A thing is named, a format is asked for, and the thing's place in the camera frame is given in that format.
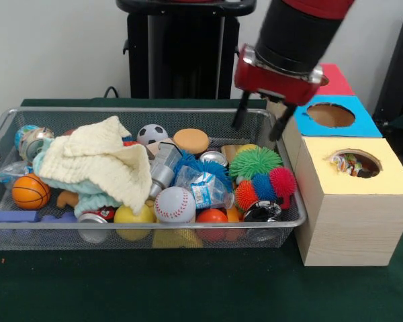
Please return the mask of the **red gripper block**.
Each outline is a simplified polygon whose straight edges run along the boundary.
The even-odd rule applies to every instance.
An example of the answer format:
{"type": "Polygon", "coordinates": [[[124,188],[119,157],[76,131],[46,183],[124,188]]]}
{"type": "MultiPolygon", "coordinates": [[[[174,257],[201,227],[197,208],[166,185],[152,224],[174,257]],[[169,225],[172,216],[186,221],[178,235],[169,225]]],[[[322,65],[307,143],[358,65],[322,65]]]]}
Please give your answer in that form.
{"type": "Polygon", "coordinates": [[[245,44],[239,53],[234,86],[243,90],[238,109],[232,121],[232,128],[240,129],[247,113],[251,93],[271,97],[285,102],[285,110],[276,119],[269,134],[271,141],[277,141],[296,111],[295,105],[305,105],[322,86],[324,71],[317,65],[308,74],[289,74],[274,70],[263,64],[256,56],[253,46],[245,44]]]}

